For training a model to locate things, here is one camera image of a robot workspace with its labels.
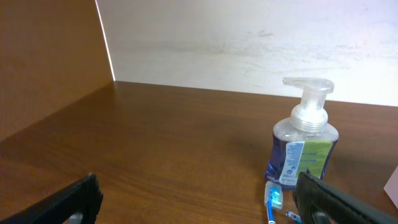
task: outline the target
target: soap dispenser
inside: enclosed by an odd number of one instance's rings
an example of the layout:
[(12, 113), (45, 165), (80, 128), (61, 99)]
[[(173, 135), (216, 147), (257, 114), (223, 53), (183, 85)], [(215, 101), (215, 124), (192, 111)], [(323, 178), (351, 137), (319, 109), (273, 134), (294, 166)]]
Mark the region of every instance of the soap dispenser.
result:
[(274, 126), (266, 179), (281, 185), (282, 190), (293, 190), (300, 172), (308, 169), (320, 179), (325, 175), (339, 135), (328, 124), (323, 105), (335, 85), (323, 78), (284, 78), (283, 83), (302, 89), (303, 95), (290, 117)]

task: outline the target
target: pump top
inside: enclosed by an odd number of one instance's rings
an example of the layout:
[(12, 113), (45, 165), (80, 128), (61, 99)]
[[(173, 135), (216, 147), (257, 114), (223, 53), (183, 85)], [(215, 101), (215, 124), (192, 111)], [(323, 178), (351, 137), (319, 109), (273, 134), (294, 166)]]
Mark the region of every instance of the pump top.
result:
[(321, 131), (328, 122), (328, 114), (323, 109), (326, 95), (333, 93), (335, 84), (324, 78), (284, 78), (285, 85), (303, 90), (301, 103), (295, 106), (290, 115), (293, 127), (306, 132)]

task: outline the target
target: white wall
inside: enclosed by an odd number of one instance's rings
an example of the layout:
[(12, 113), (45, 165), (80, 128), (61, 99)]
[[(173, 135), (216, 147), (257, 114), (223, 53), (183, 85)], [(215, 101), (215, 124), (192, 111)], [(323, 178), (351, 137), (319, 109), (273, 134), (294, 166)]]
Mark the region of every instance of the white wall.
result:
[(397, 0), (98, 0), (116, 80), (398, 106)]

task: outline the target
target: bottle label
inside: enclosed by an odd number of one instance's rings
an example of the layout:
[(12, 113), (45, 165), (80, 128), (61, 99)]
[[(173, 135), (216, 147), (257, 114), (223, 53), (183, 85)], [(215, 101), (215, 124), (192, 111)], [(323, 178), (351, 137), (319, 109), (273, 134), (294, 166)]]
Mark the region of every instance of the bottle label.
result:
[(296, 185), (300, 172), (310, 170), (320, 178), (326, 158), (333, 146), (331, 141), (299, 141), (286, 144), (286, 158), (279, 182)]

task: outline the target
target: green label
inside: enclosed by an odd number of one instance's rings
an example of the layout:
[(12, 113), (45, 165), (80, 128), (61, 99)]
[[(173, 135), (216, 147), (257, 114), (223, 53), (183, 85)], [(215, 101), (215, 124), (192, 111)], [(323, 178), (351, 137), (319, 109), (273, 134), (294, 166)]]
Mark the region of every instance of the green label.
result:
[(315, 177), (320, 177), (332, 145), (333, 143), (330, 141), (306, 141), (298, 164), (296, 178), (299, 177), (300, 172), (305, 172), (307, 169), (310, 169), (311, 174)]

